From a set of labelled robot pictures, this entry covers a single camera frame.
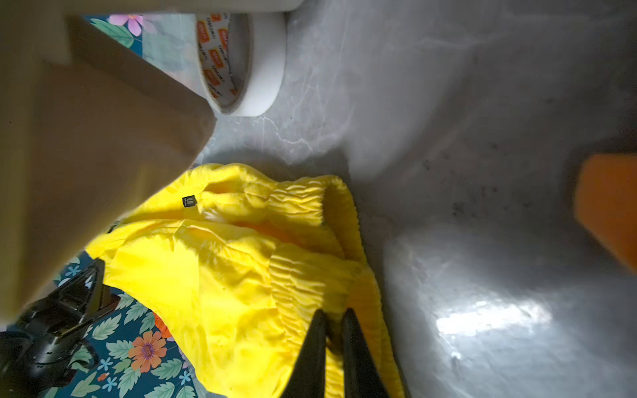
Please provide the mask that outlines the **beige shorts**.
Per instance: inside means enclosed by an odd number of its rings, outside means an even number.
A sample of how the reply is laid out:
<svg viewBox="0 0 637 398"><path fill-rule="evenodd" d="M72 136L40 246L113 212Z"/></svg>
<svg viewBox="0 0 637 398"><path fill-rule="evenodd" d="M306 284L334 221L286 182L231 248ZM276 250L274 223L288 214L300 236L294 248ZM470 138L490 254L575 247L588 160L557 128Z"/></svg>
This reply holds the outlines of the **beige shorts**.
<svg viewBox="0 0 637 398"><path fill-rule="evenodd" d="M118 216L186 171L219 114L263 114L285 66L297 1L4 1L1 4L1 321ZM198 94L88 21L247 16L247 80L228 105Z"/></svg>

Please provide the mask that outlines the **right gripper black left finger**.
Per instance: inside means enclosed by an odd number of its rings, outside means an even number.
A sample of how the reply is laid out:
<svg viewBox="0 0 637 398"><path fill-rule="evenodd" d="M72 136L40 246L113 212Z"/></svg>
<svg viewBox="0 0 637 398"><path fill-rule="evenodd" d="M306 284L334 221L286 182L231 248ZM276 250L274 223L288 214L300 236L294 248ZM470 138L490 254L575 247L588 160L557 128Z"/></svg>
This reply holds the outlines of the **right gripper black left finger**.
<svg viewBox="0 0 637 398"><path fill-rule="evenodd" d="M281 398L324 398L328 321L315 311L289 382Z"/></svg>

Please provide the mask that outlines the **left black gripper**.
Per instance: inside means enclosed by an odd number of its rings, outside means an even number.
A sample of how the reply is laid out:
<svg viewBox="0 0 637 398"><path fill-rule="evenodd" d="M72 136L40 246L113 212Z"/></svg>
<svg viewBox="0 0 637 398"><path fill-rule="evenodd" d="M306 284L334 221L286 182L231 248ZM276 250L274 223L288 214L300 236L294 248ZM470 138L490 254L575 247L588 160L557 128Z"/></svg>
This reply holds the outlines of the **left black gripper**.
<svg viewBox="0 0 637 398"><path fill-rule="evenodd" d="M43 393L96 367L99 356L85 333L119 304L105 274L104 260L93 260L52 293L53 303L37 302L1 333L2 393Z"/></svg>

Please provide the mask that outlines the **yellow shorts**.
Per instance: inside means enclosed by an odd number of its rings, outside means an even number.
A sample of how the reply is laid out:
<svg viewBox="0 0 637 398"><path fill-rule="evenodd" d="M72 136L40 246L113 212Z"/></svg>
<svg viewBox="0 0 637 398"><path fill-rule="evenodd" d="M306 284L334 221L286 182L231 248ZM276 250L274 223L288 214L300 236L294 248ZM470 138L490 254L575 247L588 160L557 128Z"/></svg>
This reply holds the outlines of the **yellow shorts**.
<svg viewBox="0 0 637 398"><path fill-rule="evenodd" d="M185 172L86 248L104 282L159 315L209 391L277 397L310 320L348 309L388 394L405 394L352 194L339 177L277 182L242 164Z"/></svg>

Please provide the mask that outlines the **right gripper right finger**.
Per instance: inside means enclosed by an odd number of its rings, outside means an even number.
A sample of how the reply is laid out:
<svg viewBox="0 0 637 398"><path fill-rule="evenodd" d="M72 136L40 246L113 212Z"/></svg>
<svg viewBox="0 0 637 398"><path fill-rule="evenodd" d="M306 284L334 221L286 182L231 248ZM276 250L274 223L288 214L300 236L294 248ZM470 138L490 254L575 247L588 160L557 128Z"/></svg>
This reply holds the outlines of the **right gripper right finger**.
<svg viewBox="0 0 637 398"><path fill-rule="evenodd" d="M345 397L389 398L352 308L343 315L341 329Z"/></svg>

